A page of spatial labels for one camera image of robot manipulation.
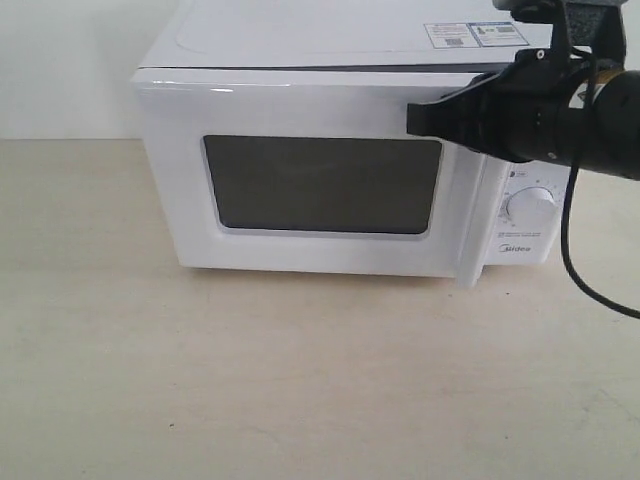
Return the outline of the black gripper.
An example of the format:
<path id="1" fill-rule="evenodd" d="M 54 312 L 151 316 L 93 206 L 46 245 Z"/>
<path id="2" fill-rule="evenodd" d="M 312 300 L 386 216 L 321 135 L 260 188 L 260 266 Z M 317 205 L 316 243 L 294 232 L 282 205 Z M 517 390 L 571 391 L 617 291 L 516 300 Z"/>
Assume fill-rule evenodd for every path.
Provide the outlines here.
<path id="1" fill-rule="evenodd" d="M 573 48 L 564 57 L 549 49 L 519 51 L 497 78 L 427 103 L 409 103 L 406 133 L 458 145 L 480 145 L 485 153 L 514 163 L 569 165 L 577 148 L 560 117 L 592 72 L 594 55 Z"/>

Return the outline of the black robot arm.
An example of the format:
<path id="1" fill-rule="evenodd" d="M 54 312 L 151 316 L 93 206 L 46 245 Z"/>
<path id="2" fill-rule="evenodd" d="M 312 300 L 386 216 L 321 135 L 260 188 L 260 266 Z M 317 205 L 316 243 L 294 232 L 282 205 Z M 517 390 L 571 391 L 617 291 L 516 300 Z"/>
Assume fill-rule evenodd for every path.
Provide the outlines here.
<path id="1" fill-rule="evenodd" d="M 406 129 L 512 163 L 577 163 L 636 180 L 639 74 L 589 54 L 559 61 L 549 50 L 521 50 L 499 72 L 409 104 Z"/>

